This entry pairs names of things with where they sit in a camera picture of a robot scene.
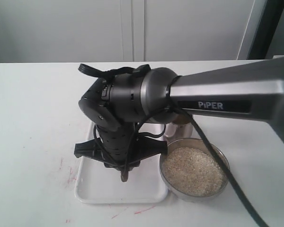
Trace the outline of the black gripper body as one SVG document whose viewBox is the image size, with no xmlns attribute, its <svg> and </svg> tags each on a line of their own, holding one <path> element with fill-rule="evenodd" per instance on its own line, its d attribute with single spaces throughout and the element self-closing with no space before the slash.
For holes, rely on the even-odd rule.
<svg viewBox="0 0 284 227">
<path fill-rule="evenodd" d="M 130 143 L 131 136 L 137 123 L 125 123 L 117 129 L 117 131 L 109 131 L 108 129 L 98 126 L 99 139 L 101 145 L 106 151 L 101 151 L 101 162 L 104 163 L 107 168 L 115 168 L 122 172 L 125 170 L 125 161 L 128 157 L 128 146 Z M 140 164 L 134 164 L 133 167 L 128 167 L 127 171 L 131 171 L 134 167 Z"/>
</svg>

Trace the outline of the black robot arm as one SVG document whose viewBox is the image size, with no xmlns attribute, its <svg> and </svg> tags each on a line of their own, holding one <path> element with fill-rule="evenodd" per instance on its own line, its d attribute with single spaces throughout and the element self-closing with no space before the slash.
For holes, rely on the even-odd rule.
<svg viewBox="0 0 284 227">
<path fill-rule="evenodd" d="M 79 107 L 99 138 L 77 144 L 76 157 L 131 170 L 167 149 L 138 135 L 138 123 L 170 123 L 177 107 L 195 115 L 267 122 L 284 143 L 284 57 L 186 76 L 148 64 L 109 71 L 81 64 L 79 71 L 96 78 Z"/>
</svg>

